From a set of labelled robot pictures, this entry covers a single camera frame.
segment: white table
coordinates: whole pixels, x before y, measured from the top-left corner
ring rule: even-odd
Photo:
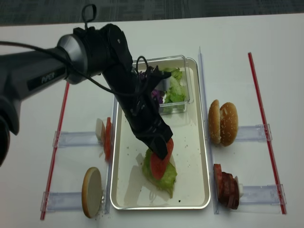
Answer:
[[[183,54],[197,60],[199,46],[205,74],[225,77],[247,74],[252,52],[280,180],[287,199],[287,215],[230,213],[214,215],[212,202],[204,210],[117,211],[89,220],[82,212],[47,214],[40,221],[42,192],[48,176],[52,140],[57,128],[65,82],[22,103],[20,132],[11,137],[8,156],[0,168],[2,227],[302,227],[304,181],[304,14],[119,22],[133,57]],[[97,28],[105,23],[96,23]],[[0,40],[43,48],[83,24],[0,28]],[[136,36],[134,30],[142,36]],[[20,48],[0,47],[0,54]],[[104,94],[105,99],[112,95]],[[111,114],[106,102],[104,114]]]

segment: hamburger bun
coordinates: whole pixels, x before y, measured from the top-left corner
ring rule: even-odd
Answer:
[[[238,113],[234,104],[227,102],[220,108],[220,142],[223,146],[233,143],[238,134]]]
[[[215,144],[219,144],[221,142],[219,100],[214,100],[210,105],[208,113],[208,128],[211,141]]]
[[[86,171],[81,191],[82,209],[85,216],[93,218],[99,211],[102,196],[101,175],[96,167]]]

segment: black cable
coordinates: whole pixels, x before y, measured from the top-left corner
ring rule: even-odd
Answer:
[[[103,90],[111,93],[111,94],[115,94],[115,95],[120,95],[120,96],[129,96],[129,97],[133,97],[133,96],[140,96],[141,94],[143,94],[146,90],[146,88],[148,87],[148,83],[149,83],[149,73],[147,74],[147,78],[146,78],[146,82],[143,86],[143,88],[137,92],[137,93],[132,93],[132,94],[125,94],[125,93],[119,93],[119,92],[116,92],[112,89],[108,89],[107,87],[99,84],[98,82],[96,82],[95,80],[93,80],[91,77],[83,74],[82,72],[80,72],[79,70],[77,70],[74,65],[72,64],[71,61],[69,60],[66,60],[65,58],[61,57],[60,55],[57,55],[51,51],[48,51],[46,49],[43,49],[43,48],[40,48],[40,47],[36,47],[36,46],[33,46],[33,45],[29,45],[29,44],[22,44],[22,43],[17,43],[17,42],[9,42],[9,41],[0,41],[0,45],[4,45],[4,46],[14,46],[14,47],[23,47],[23,48],[28,48],[28,49],[32,49],[32,50],[35,50],[35,51],[39,51],[39,52],[42,52],[42,53],[45,53],[47,55],[50,55],[52,56],[54,59],[62,62],[63,64],[65,64],[68,68],[72,69],[73,71],[75,71],[76,73],[78,73],[79,75],[85,77],[86,79],[88,79],[90,82],[94,83],[95,85],[97,85],[98,87],[102,88]],[[138,61],[139,59],[142,58],[147,66],[147,70],[148,70],[148,63],[147,63],[147,60],[143,57],[143,56],[139,56],[137,61],[136,61],[136,69],[137,69],[137,66],[138,66]]]

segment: tomato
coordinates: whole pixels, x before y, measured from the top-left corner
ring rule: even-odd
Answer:
[[[174,143],[173,143],[173,139],[171,138],[168,142],[167,142],[167,151],[168,154],[167,156],[164,158],[164,160],[161,160],[159,157],[157,157],[157,155],[155,153],[152,154],[151,159],[150,159],[150,168],[151,168],[151,172],[152,175],[155,179],[160,180],[166,169],[167,169],[167,165],[169,163],[172,151],[173,151],[173,147],[174,147]]]
[[[111,153],[111,118],[108,117],[106,120],[106,128],[105,128],[105,144],[104,144],[104,153],[105,153],[105,160],[110,160],[110,153]]]

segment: white tray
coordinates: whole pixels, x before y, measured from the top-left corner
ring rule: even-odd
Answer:
[[[144,177],[142,164],[147,146],[135,138],[118,107],[110,192],[116,209],[202,209],[210,201],[197,64],[192,59],[186,61],[194,101],[184,113],[163,116],[173,132],[171,162],[178,174],[173,198],[170,199],[167,192],[159,191]]]

